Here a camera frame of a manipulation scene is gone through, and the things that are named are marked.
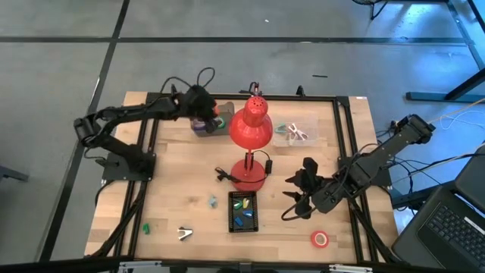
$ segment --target computer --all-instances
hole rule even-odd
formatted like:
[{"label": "computer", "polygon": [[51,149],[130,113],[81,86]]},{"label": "computer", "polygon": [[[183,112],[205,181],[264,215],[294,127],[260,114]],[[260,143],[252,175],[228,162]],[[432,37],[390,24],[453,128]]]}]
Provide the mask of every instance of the computer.
[{"label": "computer", "polygon": [[[485,153],[485,146],[477,153]],[[430,195],[393,251],[412,265],[485,272],[484,212],[485,156],[476,156],[454,183]]]}]

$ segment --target wooden tabletop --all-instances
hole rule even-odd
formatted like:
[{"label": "wooden tabletop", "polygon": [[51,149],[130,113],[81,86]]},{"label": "wooden tabletop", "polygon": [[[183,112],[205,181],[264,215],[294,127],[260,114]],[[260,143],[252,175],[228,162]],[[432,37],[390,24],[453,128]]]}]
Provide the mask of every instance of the wooden tabletop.
[{"label": "wooden tabletop", "polygon": [[[144,103],[147,93],[128,92],[125,105]],[[367,98],[350,97],[352,118],[358,147],[376,143],[374,125]],[[242,100],[233,101],[236,111],[244,106]],[[259,262],[355,262],[349,210],[343,200],[328,214],[315,212],[309,220],[281,221],[282,212],[294,201],[282,191],[298,189],[285,179],[302,167],[304,157],[312,157],[319,165],[318,174],[331,176],[339,157],[338,140],[332,104],[329,102],[268,101],[272,120],[285,120],[306,115],[318,116],[319,138],[313,147],[278,148],[268,144],[263,148],[273,160],[272,174],[257,193],[259,232],[230,234],[228,232],[227,193],[234,191],[224,180],[218,182],[215,167],[230,171],[243,159],[244,149],[235,145],[229,136],[197,137],[187,119],[161,121],[155,152],[158,154],[155,175],[149,182],[142,224],[148,223],[150,234],[140,228],[136,258],[140,259],[200,259]],[[343,120],[346,147],[350,145]],[[140,122],[121,124],[116,137],[125,143],[136,143]],[[147,127],[148,142],[151,123]],[[256,153],[255,159],[264,164],[266,158]],[[120,220],[127,182],[117,181],[100,195],[95,211],[86,254],[95,252],[108,238]],[[218,207],[208,205],[211,195],[218,199]],[[397,238],[396,223],[389,196],[380,188],[367,191],[372,223],[387,246]],[[177,229],[192,228],[194,234],[180,242]],[[311,245],[313,231],[325,231],[330,237],[327,248]],[[122,253],[127,253],[131,227],[127,228]],[[368,259],[367,240],[361,228],[361,241]]]}]

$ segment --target black grid tray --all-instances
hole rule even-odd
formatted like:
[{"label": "black grid tray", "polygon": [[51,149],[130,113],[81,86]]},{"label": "black grid tray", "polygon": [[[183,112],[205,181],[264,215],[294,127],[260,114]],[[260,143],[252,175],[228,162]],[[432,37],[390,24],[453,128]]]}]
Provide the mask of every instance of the black grid tray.
[{"label": "black grid tray", "polygon": [[[252,209],[252,218],[244,216],[243,211],[247,209],[234,209],[234,204],[240,200],[249,199],[249,207]],[[256,232],[258,231],[258,203],[256,192],[229,192],[229,232]],[[239,227],[234,219],[239,217],[242,220],[242,227]]]}]

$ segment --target silver clip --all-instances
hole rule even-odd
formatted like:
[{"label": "silver clip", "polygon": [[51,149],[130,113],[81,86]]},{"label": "silver clip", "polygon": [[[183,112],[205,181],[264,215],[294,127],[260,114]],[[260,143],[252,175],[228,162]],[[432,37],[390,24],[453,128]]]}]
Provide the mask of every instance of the silver clip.
[{"label": "silver clip", "polygon": [[184,227],[179,227],[179,229],[177,230],[179,233],[180,232],[183,232],[183,235],[182,236],[179,236],[179,240],[185,240],[188,236],[192,235],[194,233],[193,230],[189,229],[189,228],[184,228]]}]

